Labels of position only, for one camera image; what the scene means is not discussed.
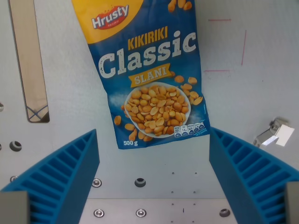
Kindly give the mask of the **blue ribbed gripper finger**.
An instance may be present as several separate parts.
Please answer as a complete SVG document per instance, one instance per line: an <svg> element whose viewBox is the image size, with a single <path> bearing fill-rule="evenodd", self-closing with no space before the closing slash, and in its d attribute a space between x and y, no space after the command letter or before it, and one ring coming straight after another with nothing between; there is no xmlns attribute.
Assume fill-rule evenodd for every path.
<svg viewBox="0 0 299 224"><path fill-rule="evenodd" d="M78 224L99 164L93 129L33 165L2 192L27 192L32 224Z"/></svg>
<svg viewBox="0 0 299 224"><path fill-rule="evenodd" d="M210 129L209 161L239 224L285 224L285 188L298 170L231 134Z"/></svg>

